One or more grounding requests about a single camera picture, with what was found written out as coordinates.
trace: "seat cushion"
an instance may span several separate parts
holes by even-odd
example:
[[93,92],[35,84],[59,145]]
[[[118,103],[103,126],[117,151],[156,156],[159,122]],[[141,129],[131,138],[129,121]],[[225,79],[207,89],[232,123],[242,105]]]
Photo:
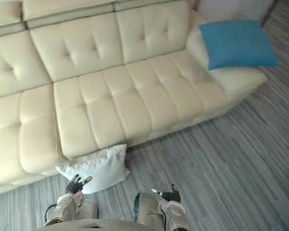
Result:
[[0,98],[0,184],[53,170],[62,158],[52,84]]
[[187,51],[54,83],[54,97],[68,158],[187,127],[228,101]]

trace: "striped carpet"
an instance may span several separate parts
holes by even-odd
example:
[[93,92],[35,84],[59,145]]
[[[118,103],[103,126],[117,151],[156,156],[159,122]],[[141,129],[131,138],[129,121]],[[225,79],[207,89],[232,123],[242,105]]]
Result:
[[[127,179],[91,196],[101,218],[132,220],[133,201],[151,187],[175,183],[193,231],[289,231],[289,0],[268,20],[281,66],[231,112],[130,148]],[[64,192],[54,176],[0,195],[0,231],[43,225]]]

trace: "sofa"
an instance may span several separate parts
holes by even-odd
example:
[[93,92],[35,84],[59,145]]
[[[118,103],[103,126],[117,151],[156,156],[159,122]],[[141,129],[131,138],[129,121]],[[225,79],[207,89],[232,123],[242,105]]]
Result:
[[208,70],[185,0],[0,3],[0,193],[222,115],[267,78]]

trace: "white wall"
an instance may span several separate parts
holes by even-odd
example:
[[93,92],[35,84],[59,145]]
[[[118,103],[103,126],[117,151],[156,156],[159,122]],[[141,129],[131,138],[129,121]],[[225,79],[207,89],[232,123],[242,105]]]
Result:
[[200,0],[199,12],[209,21],[233,18],[260,20],[273,0]]

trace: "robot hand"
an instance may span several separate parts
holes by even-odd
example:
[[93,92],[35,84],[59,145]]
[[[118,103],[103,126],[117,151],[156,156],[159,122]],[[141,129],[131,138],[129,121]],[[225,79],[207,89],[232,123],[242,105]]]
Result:
[[76,194],[77,192],[80,192],[83,186],[92,180],[92,176],[87,177],[82,182],[79,182],[80,179],[81,177],[79,177],[79,174],[74,176],[73,179],[68,183],[66,187],[66,193]]

